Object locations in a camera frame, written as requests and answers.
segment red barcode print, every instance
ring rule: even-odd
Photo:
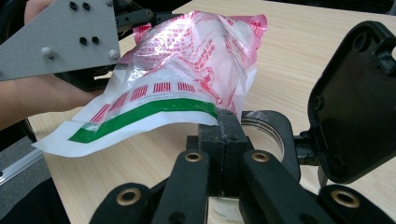
[[[178,82],[177,83],[177,87],[179,91],[192,91],[195,92],[194,86],[192,86],[191,84],[187,84],[184,82]]]
[[[113,111],[115,109],[122,107],[125,104],[127,95],[128,95],[128,92],[125,92],[122,96],[120,96],[119,99],[117,99],[116,102],[114,102],[114,104],[110,107],[109,111]]]
[[[146,95],[147,91],[148,91],[148,85],[144,85],[144,86],[134,89],[134,91],[132,92],[131,101],[134,101],[134,100]]]
[[[170,82],[161,82],[154,84],[154,92],[170,91],[170,90],[171,90]]]
[[[102,107],[102,109],[100,109],[99,112],[95,116],[93,116],[93,118],[91,119],[91,122],[98,123],[98,122],[102,121],[102,119],[105,117],[105,114],[109,108],[110,108],[110,105],[108,105],[108,104],[104,105]]]

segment light wood tabletop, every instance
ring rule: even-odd
[[[396,17],[304,7],[259,0],[193,0],[177,13],[193,10],[224,16],[264,14],[268,30],[258,51],[258,72],[245,110],[275,110],[289,118],[294,134],[309,129],[309,94],[347,32],[362,21],[381,21],[396,34]],[[121,43],[123,52],[133,39]],[[38,139],[71,119],[78,109],[30,118]],[[87,223],[116,186],[136,182],[153,187],[169,176],[196,124],[175,124],[141,133],[82,158],[45,154],[72,223]],[[302,167],[301,184],[318,192],[317,169]],[[396,220],[396,159],[349,185]],[[226,223],[213,213],[208,223]]]

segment person's arm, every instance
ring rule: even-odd
[[[26,3],[25,23],[52,0]],[[0,82],[0,130],[35,114],[66,111],[86,105],[103,91],[82,91],[54,75],[27,77]]]

